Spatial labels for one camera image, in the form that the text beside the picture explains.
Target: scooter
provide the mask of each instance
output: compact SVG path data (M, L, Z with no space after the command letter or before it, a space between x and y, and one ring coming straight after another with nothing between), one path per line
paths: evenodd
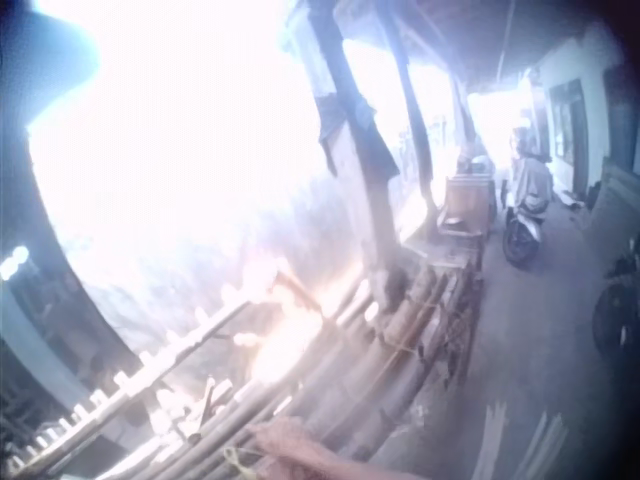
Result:
M511 192L507 195L507 228L502 237L502 250L513 266L524 267L538 252L548 205L546 199L532 193L514 205Z
M640 233L629 240L629 253L616 259L605 274L609 285L593 312L593 340L602 357L617 366L637 364L640 358L638 271Z

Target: door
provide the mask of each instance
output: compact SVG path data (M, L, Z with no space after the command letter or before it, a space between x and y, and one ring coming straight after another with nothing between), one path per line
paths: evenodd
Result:
M589 146L587 113L582 97L582 88L580 88L580 95L572 98L570 111L574 146L573 193L579 199L584 200L589 186Z

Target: motorcycle wheel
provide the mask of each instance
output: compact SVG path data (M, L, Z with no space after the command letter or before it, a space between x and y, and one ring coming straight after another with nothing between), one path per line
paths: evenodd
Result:
M620 283L609 285L598 298L591 322L593 341L606 361L628 363L636 321L634 289Z
M502 250L511 265L524 267L535 257L538 247L538 241L527 227L515 218L509 222L502 237Z

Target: cloth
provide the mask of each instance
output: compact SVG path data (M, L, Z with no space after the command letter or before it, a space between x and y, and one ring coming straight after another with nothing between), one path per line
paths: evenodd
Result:
M527 195L537 195L541 200L551 202L553 198L553 177L547 166L540 160L522 157L514 160L511 179L513 204L521 205Z

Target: concrete floor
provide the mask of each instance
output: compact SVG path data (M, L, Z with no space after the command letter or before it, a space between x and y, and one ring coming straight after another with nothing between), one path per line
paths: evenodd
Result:
M372 463L434 480L473 474L487 406L507 405L494 479L510 479L543 412L569 433L547 478L600 478L615 417L608 371L593 345L591 312L604 285L573 214L559 202L528 271L502 253L498 218L485 253L485 293L467 383L444 391L432 375Z

